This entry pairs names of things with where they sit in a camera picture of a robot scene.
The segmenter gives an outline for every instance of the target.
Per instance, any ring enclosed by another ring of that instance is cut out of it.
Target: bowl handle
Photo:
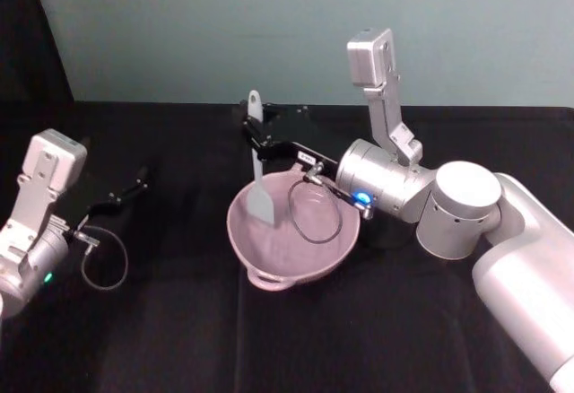
[[[281,292],[295,285],[295,281],[280,276],[265,274],[248,268],[248,280],[257,288],[266,292]]]

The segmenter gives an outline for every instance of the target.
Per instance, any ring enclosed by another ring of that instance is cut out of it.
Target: table
[[[471,261],[445,263],[416,239],[363,237],[330,276],[285,293],[248,283],[225,229],[251,179],[230,105],[18,104],[0,113],[0,218],[30,137],[91,137],[86,172],[113,188],[144,162],[155,185],[104,223],[130,253],[126,284],[97,293],[73,253],[18,318],[4,323],[0,391],[549,391],[474,292]],[[312,107],[326,128],[367,137],[363,107]],[[406,107],[422,165],[468,160],[522,181],[574,228],[574,111]]]

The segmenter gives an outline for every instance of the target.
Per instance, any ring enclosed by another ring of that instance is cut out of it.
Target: wall
[[[574,104],[574,0],[42,3],[78,100],[361,104],[346,41],[391,27],[403,104]]]

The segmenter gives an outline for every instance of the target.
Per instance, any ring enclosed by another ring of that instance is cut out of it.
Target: blue led light
[[[357,191],[356,193],[353,193],[352,198],[354,198],[356,202],[359,202],[363,205],[370,205],[373,201],[372,197],[364,191]]]

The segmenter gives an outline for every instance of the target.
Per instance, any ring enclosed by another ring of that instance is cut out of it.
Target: pink bowl
[[[286,290],[327,275],[349,254],[359,235],[359,212],[343,200],[332,199],[327,189],[307,183],[292,193],[299,227],[313,240],[328,238],[338,224],[334,201],[343,225],[337,237],[324,244],[307,242],[297,233],[288,216],[287,193],[302,177],[295,169],[264,175],[263,185],[274,201],[275,227],[248,214],[247,194],[254,182],[241,189],[228,210],[231,245],[247,268],[249,281],[262,290]]]

